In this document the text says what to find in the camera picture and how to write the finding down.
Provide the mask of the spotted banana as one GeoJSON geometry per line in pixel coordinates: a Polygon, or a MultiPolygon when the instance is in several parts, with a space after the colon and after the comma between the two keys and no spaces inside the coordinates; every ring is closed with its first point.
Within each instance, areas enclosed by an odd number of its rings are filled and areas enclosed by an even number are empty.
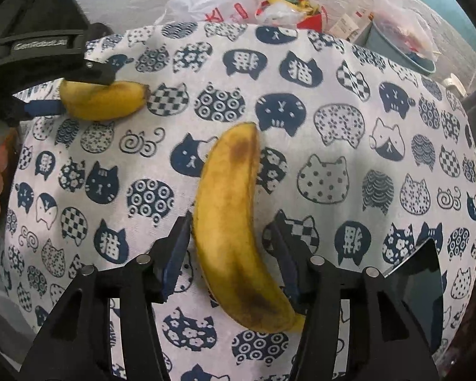
{"type": "Polygon", "coordinates": [[[260,138],[254,123],[224,132],[204,163],[192,233],[210,293],[237,324],[274,334],[304,322],[264,263],[255,239],[255,186],[260,138]]]}

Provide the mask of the cat pattern tablecloth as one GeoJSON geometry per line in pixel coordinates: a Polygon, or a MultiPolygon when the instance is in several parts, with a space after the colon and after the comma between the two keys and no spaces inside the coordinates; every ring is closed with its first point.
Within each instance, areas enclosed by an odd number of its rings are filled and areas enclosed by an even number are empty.
{"type": "Polygon", "coordinates": [[[87,58],[150,97],[124,119],[27,125],[0,239],[0,312],[15,329],[35,335],[82,265],[119,267],[167,235],[216,141],[252,122],[268,267],[275,217],[353,271],[386,271],[431,238],[445,354],[476,279],[476,148],[452,93],[330,35],[245,24],[134,29],[91,41],[87,58]]]}

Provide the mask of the white plastic bag red print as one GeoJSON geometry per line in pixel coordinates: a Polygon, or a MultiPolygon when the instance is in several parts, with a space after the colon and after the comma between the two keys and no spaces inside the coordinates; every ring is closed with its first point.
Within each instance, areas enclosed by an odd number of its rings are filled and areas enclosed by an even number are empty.
{"type": "Polygon", "coordinates": [[[253,23],[256,0],[169,0],[164,16],[176,22],[253,23]]]}

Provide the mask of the red white box of trash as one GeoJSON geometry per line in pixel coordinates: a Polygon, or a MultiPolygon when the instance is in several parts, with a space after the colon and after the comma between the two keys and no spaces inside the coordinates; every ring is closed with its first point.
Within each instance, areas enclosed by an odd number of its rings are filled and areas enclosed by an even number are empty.
{"type": "Polygon", "coordinates": [[[308,29],[318,33],[327,25],[326,9],[311,0],[264,0],[255,11],[261,25],[308,29]]]}

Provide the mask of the yellow banana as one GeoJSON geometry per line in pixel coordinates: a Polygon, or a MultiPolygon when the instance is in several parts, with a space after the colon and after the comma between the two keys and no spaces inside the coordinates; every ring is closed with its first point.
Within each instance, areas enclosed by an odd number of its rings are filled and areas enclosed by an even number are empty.
{"type": "Polygon", "coordinates": [[[59,95],[68,114],[76,119],[106,121],[127,117],[143,108],[150,91],[148,85],[129,81],[102,85],[63,79],[59,95]]]}

